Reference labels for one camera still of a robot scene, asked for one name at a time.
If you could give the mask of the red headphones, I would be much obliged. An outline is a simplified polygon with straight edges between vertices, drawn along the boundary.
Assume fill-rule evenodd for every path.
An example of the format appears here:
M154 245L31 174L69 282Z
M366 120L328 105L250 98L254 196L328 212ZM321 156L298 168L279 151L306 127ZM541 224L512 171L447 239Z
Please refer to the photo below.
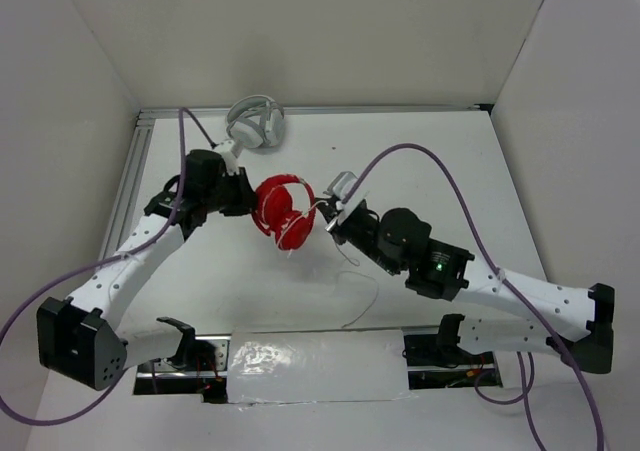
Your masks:
M302 185L309 198L306 212L294 208L293 197L287 185ZM256 189L257 207L252 219L266 236L274 236L276 247L282 251L294 251L302 247L312 232L316 201L311 186L293 174L274 175L264 180Z

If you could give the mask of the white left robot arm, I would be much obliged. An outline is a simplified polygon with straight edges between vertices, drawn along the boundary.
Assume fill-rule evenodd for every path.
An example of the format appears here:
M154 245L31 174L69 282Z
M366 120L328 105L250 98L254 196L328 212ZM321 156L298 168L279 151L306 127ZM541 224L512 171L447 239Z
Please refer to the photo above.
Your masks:
M91 278L65 299L47 298L36 313L39 361L96 391L115 383L124 370L164 360L176 370L196 361L195 329L158 317L140 330L122 319L156 270L202 226L208 214L250 214L256 206L240 144L190 151L180 174L144 209L129 238Z

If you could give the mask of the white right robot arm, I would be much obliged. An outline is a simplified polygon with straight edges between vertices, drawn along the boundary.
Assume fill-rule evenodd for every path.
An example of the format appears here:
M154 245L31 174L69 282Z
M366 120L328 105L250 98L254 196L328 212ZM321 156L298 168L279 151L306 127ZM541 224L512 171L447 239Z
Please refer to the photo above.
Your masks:
M485 321L448 314L436 350L448 363L466 355L520 351L556 355L590 374L612 369L615 291L561 286L504 268L492 269L470 251L438 241L432 227L407 208L377 215L365 203L347 217L336 199L318 209L334 241L348 243L388 274L406 276L406 288L435 300L480 305L512 315Z

